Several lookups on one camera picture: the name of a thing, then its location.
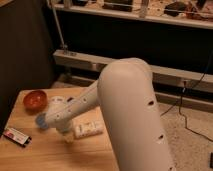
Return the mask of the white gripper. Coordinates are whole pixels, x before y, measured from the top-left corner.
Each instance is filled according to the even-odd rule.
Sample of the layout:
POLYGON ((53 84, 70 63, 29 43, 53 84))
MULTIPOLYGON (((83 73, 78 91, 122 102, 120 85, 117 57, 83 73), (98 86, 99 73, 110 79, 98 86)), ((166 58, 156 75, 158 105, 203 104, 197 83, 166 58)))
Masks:
POLYGON ((74 141, 73 124, 70 121, 62 122, 56 127, 56 130, 62 135, 67 143, 72 143, 74 141))

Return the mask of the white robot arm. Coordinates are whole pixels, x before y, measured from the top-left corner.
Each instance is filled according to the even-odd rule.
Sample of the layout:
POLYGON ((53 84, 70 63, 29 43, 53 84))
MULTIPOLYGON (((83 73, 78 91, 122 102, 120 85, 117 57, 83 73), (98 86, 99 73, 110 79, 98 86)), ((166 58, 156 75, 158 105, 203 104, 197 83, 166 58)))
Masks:
POLYGON ((138 58, 115 60, 99 79, 44 122, 60 133, 69 121, 98 106, 119 171, 176 171, 160 118, 150 66, 138 58))

